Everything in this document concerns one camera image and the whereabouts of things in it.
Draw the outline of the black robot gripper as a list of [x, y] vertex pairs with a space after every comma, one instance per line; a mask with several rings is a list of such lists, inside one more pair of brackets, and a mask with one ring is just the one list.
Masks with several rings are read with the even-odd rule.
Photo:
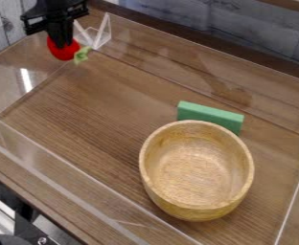
[[48, 32], [57, 48], [73, 43], [75, 20], [89, 14], [88, 0], [36, 0], [36, 5], [20, 16], [28, 35]]

